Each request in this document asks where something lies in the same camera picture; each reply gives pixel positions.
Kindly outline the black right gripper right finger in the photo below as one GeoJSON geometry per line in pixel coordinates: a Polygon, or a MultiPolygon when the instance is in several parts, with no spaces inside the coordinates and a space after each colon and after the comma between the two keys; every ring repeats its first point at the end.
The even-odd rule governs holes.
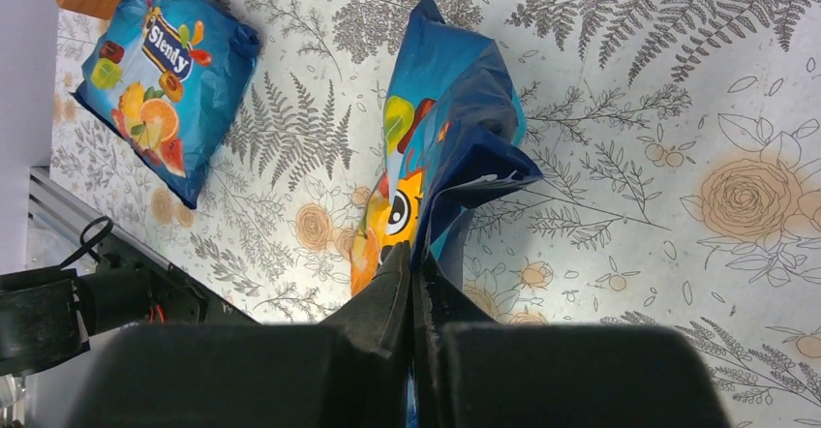
{"type": "Polygon", "coordinates": [[[421,427],[725,427],[695,349],[653,325],[502,324],[433,259],[411,275],[421,427]]]}

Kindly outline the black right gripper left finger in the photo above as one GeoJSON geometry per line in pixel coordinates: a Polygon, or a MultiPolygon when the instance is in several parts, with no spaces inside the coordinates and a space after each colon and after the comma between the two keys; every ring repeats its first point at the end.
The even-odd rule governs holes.
{"type": "Polygon", "coordinates": [[[72,427],[403,427],[410,270],[400,243],[316,324],[135,325],[106,346],[72,427]]]}

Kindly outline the blue Slendy candy bag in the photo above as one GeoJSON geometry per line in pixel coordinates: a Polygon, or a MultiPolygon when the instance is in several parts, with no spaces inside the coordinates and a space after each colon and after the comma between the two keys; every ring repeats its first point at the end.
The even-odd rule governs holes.
{"type": "Polygon", "coordinates": [[[73,96],[194,209],[259,51],[220,0],[121,0],[73,96]]]}
{"type": "Polygon", "coordinates": [[[402,243],[412,267],[433,258],[460,285],[475,209],[541,177],[520,148],[525,129],[497,43],[420,0],[383,107],[385,169],[352,243],[352,291],[364,290],[402,243]]]}

